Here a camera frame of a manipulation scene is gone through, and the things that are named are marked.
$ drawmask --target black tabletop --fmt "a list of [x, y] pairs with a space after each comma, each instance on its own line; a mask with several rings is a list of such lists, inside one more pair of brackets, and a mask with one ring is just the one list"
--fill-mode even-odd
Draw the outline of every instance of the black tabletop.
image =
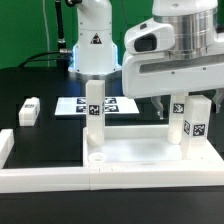
[[[203, 93], [212, 97], [214, 91]], [[106, 96], [122, 96], [120, 79], [106, 82]], [[20, 127], [26, 98], [40, 98], [34, 127]], [[52, 68], [0, 71], [0, 129], [14, 130], [15, 146], [4, 169], [82, 166], [85, 116], [56, 117], [58, 97], [85, 96], [85, 82]], [[169, 97], [163, 98], [168, 105]], [[106, 125], [167, 124], [150, 99], [136, 100], [140, 114], [107, 115]], [[211, 114], [209, 140], [224, 152], [224, 113]], [[0, 223], [222, 224], [224, 187], [187, 187], [0, 194]]]

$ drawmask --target white block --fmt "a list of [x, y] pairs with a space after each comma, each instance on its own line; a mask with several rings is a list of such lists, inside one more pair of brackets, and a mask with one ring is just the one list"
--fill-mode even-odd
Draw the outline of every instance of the white block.
[[171, 95], [168, 132], [168, 142], [171, 144], [178, 145], [181, 141], [186, 96], [188, 93]]
[[183, 159], [203, 159], [206, 148], [211, 100], [204, 96], [186, 97], [181, 138]]
[[105, 82], [90, 80], [86, 84], [86, 124], [88, 143], [91, 146], [104, 144], [105, 128]]
[[19, 112], [20, 126], [34, 126], [40, 112], [40, 100], [36, 97], [27, 99]]
[[0, 132], [0, 169], [3, 168], [14, 145], [13, 130], [5, 129]]

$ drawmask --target white base frame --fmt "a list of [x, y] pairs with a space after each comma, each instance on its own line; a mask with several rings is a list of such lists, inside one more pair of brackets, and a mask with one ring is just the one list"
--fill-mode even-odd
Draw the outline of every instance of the white base frame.
[[167, 125], [106, 127], [105, 145], [91, 148], [85, 128], [84, 167], [0, 170], [0, 193], [224, 185], [224, 162], [209, 142], [202, 159], [181, 160], [167, 132]]

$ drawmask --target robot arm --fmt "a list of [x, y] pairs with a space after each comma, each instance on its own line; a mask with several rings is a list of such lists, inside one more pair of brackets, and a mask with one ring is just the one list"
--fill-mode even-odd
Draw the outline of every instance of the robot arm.
[[124, 94], [142, 98], [223, 88], [217, 6], [217, 0], [155, 0], [154, 17], [126, 33]]
[[77, 4], [78, 42], [73, 47], [71, 76], [104, 79], [121, 73], [117, 46], [112, 41], [112, 5], [109, 0], [66, 0]]

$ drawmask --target green wall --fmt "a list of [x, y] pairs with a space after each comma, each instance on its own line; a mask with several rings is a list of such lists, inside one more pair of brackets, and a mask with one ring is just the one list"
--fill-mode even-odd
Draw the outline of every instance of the green wall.
[[[76, 9], [68, 8], [64, 0], [62, 3], [65, 37], [68, 47], [71, 48], [77, 41]], [[113, 6], [113, 40], [118, 45], [121, 62], [125, 50], [123, 38], [126, 26], [120, 0], [111, 0], [111, 3]], [[152, 0], [124, 0], [124, 3], [129, 28], [152, 16]], [[51, 50], [56, 50], [57, 29], [54, 0], [46, 0], [46, 10]], [[224, 0], [219, 0], [218, 22], [224, 24]], [[47, 51], [42, 0], [1, 0], [0, 29], [0, 68], [17, 66], [27, 57]]]

